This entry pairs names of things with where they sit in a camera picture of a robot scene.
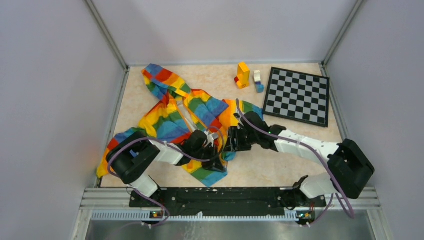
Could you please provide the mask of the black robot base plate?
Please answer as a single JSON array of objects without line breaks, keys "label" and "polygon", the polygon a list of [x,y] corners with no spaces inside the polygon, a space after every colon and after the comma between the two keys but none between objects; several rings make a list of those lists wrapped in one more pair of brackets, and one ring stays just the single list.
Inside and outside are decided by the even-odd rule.
[{"label": "black robot base plate", "polygon": [[171,216],[262,217],[283,216],[286,211],[326,207],[324,196],[307,198],[291,187],[168,187],[151,197]]}]

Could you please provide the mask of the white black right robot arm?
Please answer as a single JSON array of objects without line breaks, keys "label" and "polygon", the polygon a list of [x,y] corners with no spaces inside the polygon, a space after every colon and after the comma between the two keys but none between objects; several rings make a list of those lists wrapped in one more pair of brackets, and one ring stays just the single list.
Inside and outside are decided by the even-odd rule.
[{"label": "white black right robot arm", "polygon": [[375,167],[358,144],[351,139],[327,142],[295,133],[281,125],[267,125],[256,112],[234,113],[237,120],[228,129],[226,152],[245,152],[259,145],[265,150],[291,154],[324,167],[318,175],[305,175],[289,190],[299,206],[307,206],[314,198],[334,194],[352,210],[351,200],[358,199]]}]

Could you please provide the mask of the rainbow striped zip jacket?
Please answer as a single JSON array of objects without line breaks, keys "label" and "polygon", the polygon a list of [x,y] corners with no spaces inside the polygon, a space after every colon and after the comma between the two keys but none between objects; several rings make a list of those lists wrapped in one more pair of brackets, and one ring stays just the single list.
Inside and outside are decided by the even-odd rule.
[{"label": "rainbow striped zip jacket", "polygon": [[260,107],[242,100],[219,100],[202,89],[190,88],[183,78],[160,65],[151,63],[141,73],[158,103],[136,127],[116,134],[106,147],[105,155],[135,132],[181,144],[195,130],[213,133],[220,130],[226,138],[229,127],[239,124],[240,113],[254,112],[263,118]]}]

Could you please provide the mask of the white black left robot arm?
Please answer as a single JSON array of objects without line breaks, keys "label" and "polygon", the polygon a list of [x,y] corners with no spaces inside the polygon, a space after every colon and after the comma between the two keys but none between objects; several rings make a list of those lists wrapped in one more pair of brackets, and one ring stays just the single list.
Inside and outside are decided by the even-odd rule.
[{"label": "white black left robot arm", "polygon": [[181,143],[168,143],[135,131],[121,142],[112,141],[105,155],[106,169],[126,186],[138,190],[141,200],[149,207],[160,202],[159,185],[146,173],[153,162],[183,166],[205,186],[212,185],[217,174],[226,172],[226,163],[220,159],[225,135],[216,127],[195,130]]}]

